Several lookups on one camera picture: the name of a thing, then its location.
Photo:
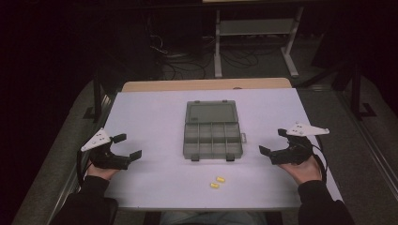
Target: metal stand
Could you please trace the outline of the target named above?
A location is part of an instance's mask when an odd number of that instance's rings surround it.
[[[289,69],[289,72],[290,72],[290,76],[292,76],[292,77],[297,77],[299,75],[299,73],[296,69],[296,66],[293,63],[292,57],[290,56],[290,51],[292,50],[293,42],[295,41],[296,33],[299,28],[299,20],[301,19],[303,10],[304,10],[304,7],[298,8],[298,12],[296,14],[295,20],[292,24],[292,29],[290,31],[289,40],[287,41],[287,44],[285,47],[281,47],[284,62],[286,63],[287,68]]]
[[[100,78],[97,71],[94,73],[93,85],[94,85],[94,113],[92,113],[93,107],[87,108],[84,114],[84,119],[94,119],[93,123],[97,123],[102,113]]]
[[[216,50],[214,53],[214,76],[222,77],[222,62],[220,57],[220,36],[236,35],[271,35],[271,34],[289,34],[286,46],[281,48],[284,62],[289,69],[292,77],[299,75],[293,63],[290,51],[299,28],[304,7],[299,7],[294,19],[276,19],[276,20],[251,20],[251,21],[222,21],[220,20],[220,11],[217,10],[216,16]]]
[[[362,117],[375,116],[375,112],[368,103],[363,103],[362,105],[365,108],[365,112],[360,111],[360,72],[358,65],[355,65],[352,77],[351,111],[360,121]]]

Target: black sleeve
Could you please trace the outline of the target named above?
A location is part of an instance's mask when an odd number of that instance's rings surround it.
[[[82,189],[70,194],[64,206],[55,216],[51,225],[107,225],[109,209],[104,201],[104,193],[109,181],[97,176],[87,176]]]
[[[322,181],[308,181],[298,187],[302,205],[298,210],[299,225],[355,224],[342,201],[334,201]]]

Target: table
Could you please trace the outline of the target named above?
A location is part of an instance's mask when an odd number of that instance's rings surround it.
[[[201,90],[206,83],[213,86]],[[242,158],[184,159],[187,101],[223,99],[237,104],[240,131],[247,137]],[[143,156],[113,178],[106,196],[117,199],[121,208],[145,211],[297,208],[297,184],[258,150],[259,144],[286,148],[287,139],[278,136],[277,129],[291,128],[297,121],[309,124],[296,89],[286,79],[129,82],[117,95],[105,130],[111,136],[127,134],[126,141],[112,146],[115,154],[143,150]],[[216,176],[226,180],[218,189],[209,186]],[[330,171],[327,185],[333,199],[341,200]]]

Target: yellow object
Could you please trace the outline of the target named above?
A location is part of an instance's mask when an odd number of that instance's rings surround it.
[[[217,189],[217,188],[220,187],[219,184],[214,184],[214,183],[211,183],[210,186],[211,186],[212,188],[215,188],[215,189]]]
[[[216,180],[220,183],[224,183],[225,179],[223,177],[217,176]]]

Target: gray compartment box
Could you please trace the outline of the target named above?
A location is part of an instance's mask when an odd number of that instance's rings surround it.
[[[225,158],[243,154],[235,101],[189,101],[185,117],[185,159]]]

